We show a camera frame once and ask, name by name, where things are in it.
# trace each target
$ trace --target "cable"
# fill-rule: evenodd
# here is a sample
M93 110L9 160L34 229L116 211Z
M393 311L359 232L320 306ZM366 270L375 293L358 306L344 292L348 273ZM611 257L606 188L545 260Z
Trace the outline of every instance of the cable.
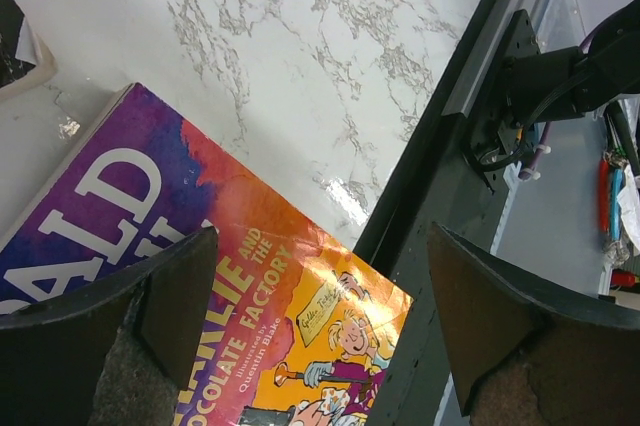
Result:
M527 119L527 122L522 126L522 131L529 131L531 126L533 126L536 120L540 117L542 113L544 113L553 103L555 103L558 99L560 99L565 94L569 93L576 86L584 83L589 77L591 73L587 70L583 70L569 79L567 79L564 83L556 86L541 102L538 104L536 109L534 109L531 116ZM509 154L507 157L502 158L495 163L487 163L480 164L480 169L484 172L498 171L499 169L506 168L510 164L518 161L524 154L526 153L526 142L521 140L518 144L518 147Z

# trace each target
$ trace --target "gray floor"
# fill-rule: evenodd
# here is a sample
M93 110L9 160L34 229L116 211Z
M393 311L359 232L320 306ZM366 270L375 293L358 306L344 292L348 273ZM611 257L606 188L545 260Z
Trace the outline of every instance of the gray floor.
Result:
M576 0L550 0L538 27L543 50L575 46L585 36ZM538 181L521 183L497 255L567 288L596 295L604 258L597 230L596 181L605 138L591 117L554 123L551 154ZM455 391L442 426L469 425Z

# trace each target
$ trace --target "marble surface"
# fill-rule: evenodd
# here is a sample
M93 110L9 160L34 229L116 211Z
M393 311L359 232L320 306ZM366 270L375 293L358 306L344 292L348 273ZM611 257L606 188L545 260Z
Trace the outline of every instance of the marble surface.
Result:
M0 230L139 81L353 246L479 0L16 1L60 72L0 106Z

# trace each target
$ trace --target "blue glove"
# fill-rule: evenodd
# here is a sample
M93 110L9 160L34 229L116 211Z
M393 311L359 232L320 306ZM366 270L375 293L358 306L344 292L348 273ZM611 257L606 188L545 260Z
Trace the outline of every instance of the blue glove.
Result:
M307 366L307 370L304 372L303 382L305 386L310 388L317 388L322 378L331 374L333 364L323 363L320 361L314 361Z

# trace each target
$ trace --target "blonde hair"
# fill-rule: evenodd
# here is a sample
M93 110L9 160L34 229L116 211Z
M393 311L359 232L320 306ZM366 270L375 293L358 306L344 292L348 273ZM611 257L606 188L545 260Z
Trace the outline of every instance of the blonde hair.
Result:
M353 309L347 309L344 312L345 321L356 321L356 313ZM344 323L340 320L336 321L329 327L329 348L335 350L340 345L340 332L344 329Z

